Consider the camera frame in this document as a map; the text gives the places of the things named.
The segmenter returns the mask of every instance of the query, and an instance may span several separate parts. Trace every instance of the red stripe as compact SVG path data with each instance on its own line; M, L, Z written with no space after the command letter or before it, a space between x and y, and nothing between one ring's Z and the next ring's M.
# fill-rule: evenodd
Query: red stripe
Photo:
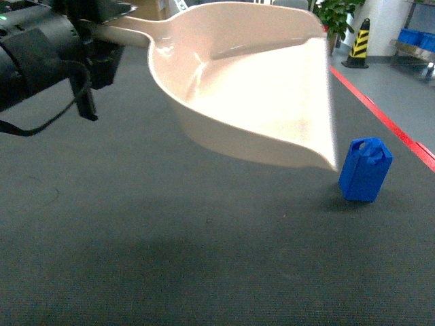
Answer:
M398 127L385 113L378 108L372 100L362 94L354 85L341 75L334 67L330 67L331 73L350 90L383 124L385 124L409 149L415 153L429 168L435 172L435 155L422 143L415 142L402 129Z

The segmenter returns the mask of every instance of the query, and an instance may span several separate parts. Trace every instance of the yellow and black cone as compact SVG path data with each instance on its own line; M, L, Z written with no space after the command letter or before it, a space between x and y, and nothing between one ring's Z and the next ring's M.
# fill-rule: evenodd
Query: yellow and black cone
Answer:
M351 53L346 61L343 61L343 66L347 68L368 68L366 65L368 31L370 30L370 19L366 18L361 25L360 32L355 39Z

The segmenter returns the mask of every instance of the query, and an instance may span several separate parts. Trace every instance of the white dustpan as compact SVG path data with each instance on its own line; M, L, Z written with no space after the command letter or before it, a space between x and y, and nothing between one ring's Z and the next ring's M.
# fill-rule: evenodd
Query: white dustpan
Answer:
M253 3L124 17L94 37L148 50L185 133L244 160L337 169L326 35L310 12Z

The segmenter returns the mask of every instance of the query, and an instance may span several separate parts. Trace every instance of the blue bottle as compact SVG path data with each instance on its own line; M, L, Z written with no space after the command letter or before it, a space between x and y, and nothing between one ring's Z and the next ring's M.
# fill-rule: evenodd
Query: blue bottle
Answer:
M374 202L393 155L379 138L351 142L338 184L346 200Z

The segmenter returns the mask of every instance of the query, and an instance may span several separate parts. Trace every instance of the gray carpet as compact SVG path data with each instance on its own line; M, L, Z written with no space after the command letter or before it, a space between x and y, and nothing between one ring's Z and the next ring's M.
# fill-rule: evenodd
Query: gray carpet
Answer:
M341 164L361 137L394 155L372 204L343 200L338 173L199 147L144 57L95 92L97 122L0 135L0 325L435 323L434 173L338 80ZM61 83L0 118L29 127L70 98Z

